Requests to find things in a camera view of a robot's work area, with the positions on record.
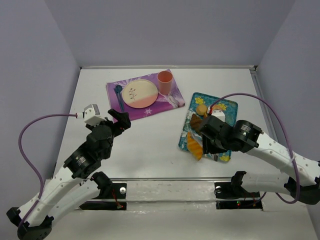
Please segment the orange croissant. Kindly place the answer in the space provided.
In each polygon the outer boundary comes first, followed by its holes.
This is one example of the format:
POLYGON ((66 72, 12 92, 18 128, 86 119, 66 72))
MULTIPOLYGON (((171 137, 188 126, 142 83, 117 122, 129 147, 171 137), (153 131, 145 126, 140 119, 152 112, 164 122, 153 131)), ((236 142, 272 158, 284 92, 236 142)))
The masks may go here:
POLYGON ((202 146, 192 137, 192 133, 188 132, 186 137, 186 146, 193 157, 199 161, 203 156, 202 146))

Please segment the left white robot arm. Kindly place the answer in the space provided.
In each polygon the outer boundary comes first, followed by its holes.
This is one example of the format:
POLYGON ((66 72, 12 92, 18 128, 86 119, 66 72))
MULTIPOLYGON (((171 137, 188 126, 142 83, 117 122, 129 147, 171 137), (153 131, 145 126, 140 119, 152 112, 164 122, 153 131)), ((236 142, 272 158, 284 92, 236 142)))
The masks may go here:
POLYGON ((131 127, 127 112, 114 109, 108 113, 115 122, 102 117, 96 104, 91 104, 73 117, 82 119, 90 133, 64 162, 56 175, 45 183, 41 178, 40 190, 20 207, 10 208, 6 215, 17 227, 20 240, 43 240, 55 223, 68 212, 96 197, 111 198, 117 210, 124 208, 118 201, 125 197, 123 186, 114 186, 110 178, 98 169, 111 156, 114 138, 131 127))

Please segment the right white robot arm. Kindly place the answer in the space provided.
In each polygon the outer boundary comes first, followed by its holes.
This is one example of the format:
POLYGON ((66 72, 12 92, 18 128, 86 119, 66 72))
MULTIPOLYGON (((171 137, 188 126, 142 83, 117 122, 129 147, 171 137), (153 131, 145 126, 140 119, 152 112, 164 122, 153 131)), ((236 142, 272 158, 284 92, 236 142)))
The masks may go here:
POLYGON ((290 151, 263 130, 246 120, 233 126, 210 115, 199 125, 204 154, 227 151, 242 152, 274 166, 277 174, 256 174, 237 171, 222 192, 240 198, 245 194, 271 192, 284 194, 297 201, 316 205, 320 201, 320 163, 290 151))

